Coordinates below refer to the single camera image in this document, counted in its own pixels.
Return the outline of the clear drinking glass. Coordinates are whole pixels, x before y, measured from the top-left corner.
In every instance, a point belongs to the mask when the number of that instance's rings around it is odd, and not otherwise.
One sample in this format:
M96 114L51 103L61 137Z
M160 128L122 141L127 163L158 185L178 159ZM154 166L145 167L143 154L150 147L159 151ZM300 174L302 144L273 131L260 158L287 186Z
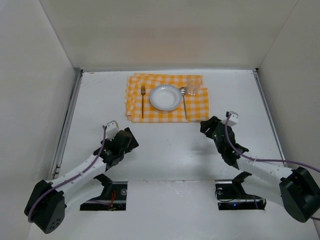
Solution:
M187 92L189 95L196 95L203 83L202 76L189 75L187 77Z

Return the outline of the white bowl plate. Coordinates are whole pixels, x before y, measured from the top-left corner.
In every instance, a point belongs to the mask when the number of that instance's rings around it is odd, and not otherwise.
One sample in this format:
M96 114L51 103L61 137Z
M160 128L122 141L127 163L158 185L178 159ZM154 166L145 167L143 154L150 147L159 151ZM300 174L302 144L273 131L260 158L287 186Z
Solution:
M153 107L161 111L173 111L177 109L183 96L180 90L170 84L155 87L149 94L149 100Z

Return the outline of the copper metal fork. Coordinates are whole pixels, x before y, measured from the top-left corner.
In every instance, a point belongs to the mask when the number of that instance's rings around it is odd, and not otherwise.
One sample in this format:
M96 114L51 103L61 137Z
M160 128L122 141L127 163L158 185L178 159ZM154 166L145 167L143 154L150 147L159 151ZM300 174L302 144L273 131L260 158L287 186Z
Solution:
M140 88L141 100L141 117L144 118L144 96L146 95L146 87L144 85Z

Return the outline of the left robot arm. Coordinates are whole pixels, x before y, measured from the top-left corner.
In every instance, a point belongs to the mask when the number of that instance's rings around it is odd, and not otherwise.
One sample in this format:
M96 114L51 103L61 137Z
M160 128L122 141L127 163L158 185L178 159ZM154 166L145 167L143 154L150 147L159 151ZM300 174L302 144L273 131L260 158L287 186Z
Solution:
M113 182L105 175L139 146L130 128L103 127L101 146L82 164L53 180L41 180L33 188L24 209L30 223L44 234L55 231L71 209L94 198L106 197Z

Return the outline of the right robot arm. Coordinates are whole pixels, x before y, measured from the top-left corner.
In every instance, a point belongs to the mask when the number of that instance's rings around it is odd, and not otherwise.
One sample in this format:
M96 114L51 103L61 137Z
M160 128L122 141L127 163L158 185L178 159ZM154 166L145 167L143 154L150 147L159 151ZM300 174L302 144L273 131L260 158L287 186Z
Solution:
M320 209L320 187L309 172L311 166L300 163L292 169L285 167L283 160L245 155L249 149L236 142L232 130L238 118L237 113L228 111L224 120L213 116L200 123L200 132L214 141L224 162L241 171L232 180L236 194L276 203L300 223L314 219Z

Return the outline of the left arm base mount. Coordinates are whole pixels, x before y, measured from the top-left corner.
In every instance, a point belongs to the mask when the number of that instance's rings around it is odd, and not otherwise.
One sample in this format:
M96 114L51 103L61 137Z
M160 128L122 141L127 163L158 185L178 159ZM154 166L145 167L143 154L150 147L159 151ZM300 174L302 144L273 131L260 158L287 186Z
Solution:
M95 177L103 186L97 197L80 206L80 211L125 211L127 206L128 182L112 181L106 175Z

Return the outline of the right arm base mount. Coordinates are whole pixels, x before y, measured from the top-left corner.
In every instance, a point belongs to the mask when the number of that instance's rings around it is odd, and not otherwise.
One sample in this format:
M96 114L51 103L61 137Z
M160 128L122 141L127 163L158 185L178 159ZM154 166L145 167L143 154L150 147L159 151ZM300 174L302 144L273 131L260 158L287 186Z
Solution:
M217 180L214 195L220 211L264 210L267 201L259 196L247 194L242 183L251 176L242 172L234 179Z

